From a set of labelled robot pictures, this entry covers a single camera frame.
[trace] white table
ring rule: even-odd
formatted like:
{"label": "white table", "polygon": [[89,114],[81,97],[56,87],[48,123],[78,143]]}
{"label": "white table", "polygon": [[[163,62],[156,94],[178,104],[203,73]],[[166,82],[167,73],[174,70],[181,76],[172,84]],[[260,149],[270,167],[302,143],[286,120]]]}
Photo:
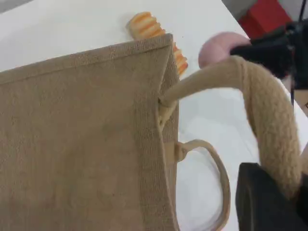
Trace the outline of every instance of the white table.
{"label": "white table", "polygon": [[[188,58],[184,77],[199,69],[198,52],[212,35],[221,31],[245,35],[220,0],[34,0],[0,14],[0,71],[129,41],[125,24],[142,11],[150,11],[166,31],[173,33]],[[308,141],[308,119],[298,105],[295,115],[303,149]],[[234,202],[238,166],[258,162],[257,143],[241,93],[207,90],[182,100],[179,137],[180,141],[203,139],[217,149],[231,181],[231,215],[224,230],[238,230]],[[208,227],[222,202],[216,169],[204,150],[191,152],[178,166],[181,230]]]}

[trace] pink ball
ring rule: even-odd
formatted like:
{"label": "pink ball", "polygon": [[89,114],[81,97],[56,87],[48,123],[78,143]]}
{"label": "pink ball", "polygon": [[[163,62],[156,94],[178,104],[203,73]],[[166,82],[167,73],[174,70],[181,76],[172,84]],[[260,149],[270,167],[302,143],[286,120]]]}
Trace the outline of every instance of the pink ball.
{"label": "pink ball", "polygon": [[230,50],[239,45],[250,44],[246,37],[234,32],[222,32],[203,44],[199,53],[199,67],[220,62],[230,56]]}

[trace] jute bag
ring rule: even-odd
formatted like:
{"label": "jute bag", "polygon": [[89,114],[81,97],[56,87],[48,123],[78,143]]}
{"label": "jute bag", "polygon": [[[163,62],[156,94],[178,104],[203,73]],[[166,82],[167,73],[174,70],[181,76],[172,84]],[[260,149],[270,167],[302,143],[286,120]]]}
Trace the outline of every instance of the jute bag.
{"label": "jute bag", "polygon": [[220,171],[224,202],[213,230],[221,230],[230,209],[227,172],[209,143],[177,139],[178,100],[215,87],[243,91],[261,164],[292,198],[299,145],[274,77],[239,57],[179,83],[176,73],[171,35],[0,73],[1,230],[178,230],[176,164],[196,147]]}

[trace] orange striped toy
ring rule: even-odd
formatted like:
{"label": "orange striped toy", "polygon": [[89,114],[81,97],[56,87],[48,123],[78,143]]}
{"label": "orange striped toy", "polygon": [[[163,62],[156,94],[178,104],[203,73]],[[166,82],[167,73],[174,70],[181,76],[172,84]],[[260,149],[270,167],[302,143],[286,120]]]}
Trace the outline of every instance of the orange striped toy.
{"label": "orange striped toy", "polygon": [[[128,29],[134,39],[146,39],[166,33],[150,12],[136,14],[128,23]],[[187,69],[187,58],[182,55],[176,43],[173,43],[173,52],[177,64],[179,76]]]}

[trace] beige rope handle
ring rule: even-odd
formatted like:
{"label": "beige rope handle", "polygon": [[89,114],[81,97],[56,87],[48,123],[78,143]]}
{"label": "beige rope handle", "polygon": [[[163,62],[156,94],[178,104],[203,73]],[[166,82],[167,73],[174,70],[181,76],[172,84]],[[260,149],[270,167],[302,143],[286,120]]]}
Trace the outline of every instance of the beige rope handle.
{"label": "beige rope handle", "polygon": [[179,143],[183,156],[181,157],[182,159],[185,158],[186,154],[190,151],[192,151],[195,148],[202,147],[208,150],[210,153],[211,157],[215,161],[217,168],[220,172],[220,183],[222,187],[222,195],[223,195],[223,206],[222,206],[222,211],[219,216],[219,219],[214,227],[213,230],[219,231],[222,230],[222,228],[226,225],[229,214],[230,214],[230,206],[231,206],[231,193],[230,193],[230,183],[229,183],[229,178],[227,171],[225,169],[225,166],[223,165],[219,155],[217,154],[216,150],[214,147],[203,140],[192,140],[187,143]]}
{"label": "beige rope handle", "polygon": [[180,81],[159,99],[161,128],[179,99],[222,87],[242,91],[247,118],[258,141],[261,165],[275,179],[282,193],[293,198],[301,183],[293,107],[275,77],[262,66],[233,56]]}

